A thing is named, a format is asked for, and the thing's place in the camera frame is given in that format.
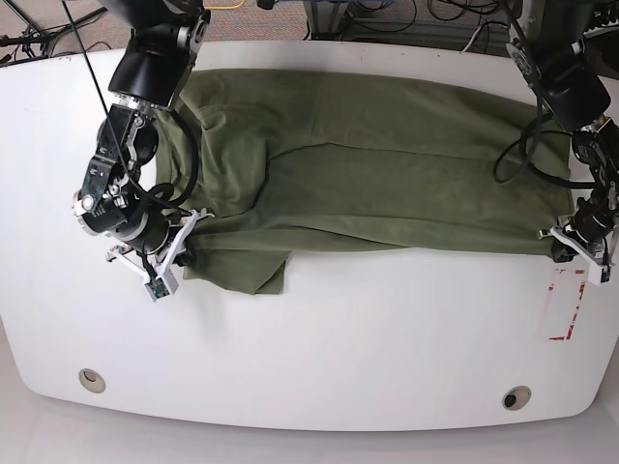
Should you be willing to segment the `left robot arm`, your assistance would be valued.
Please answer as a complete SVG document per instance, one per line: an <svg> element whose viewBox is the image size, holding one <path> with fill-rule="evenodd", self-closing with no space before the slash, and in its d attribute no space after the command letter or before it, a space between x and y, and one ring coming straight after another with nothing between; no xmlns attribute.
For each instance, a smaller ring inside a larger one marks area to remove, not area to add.
<svg viewBox="0 0 619 464"><path fill-rule="evenodd" d="M552 240L554 262L580 256L591 275L608 282L618 242L618 127L606 116L610 94L585 56L584 34L595 11L592 1L502 1L510 29L506 45L536 96L536 116L512 147L518 172L528 170L560 188L589 190L575 211L540 232ZM572 141L576 159L586 165L589 182L545 173L533 156L545 123L555 122Z"/></svg>

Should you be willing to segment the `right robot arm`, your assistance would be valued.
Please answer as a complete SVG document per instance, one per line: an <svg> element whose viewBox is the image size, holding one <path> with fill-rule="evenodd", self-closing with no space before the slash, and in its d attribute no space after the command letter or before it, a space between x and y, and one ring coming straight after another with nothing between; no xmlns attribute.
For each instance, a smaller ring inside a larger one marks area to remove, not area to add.
<svg viewBox="0 0 619 464"><path fill-rule="evenodd" d="M108 233L141 259L145 281L160 278L149 258L179 234L175 218L189 215L182 205L196 183L197 142L174 104L190 77L211 13L200 1L105 1L103 6L130 27L130 39L108 85L119 101L105 107L73 210L83 229ZM156 111L168 113L190 146L185 189L169 183L144 188L141 169L155 156L160 139Z"/></svg>

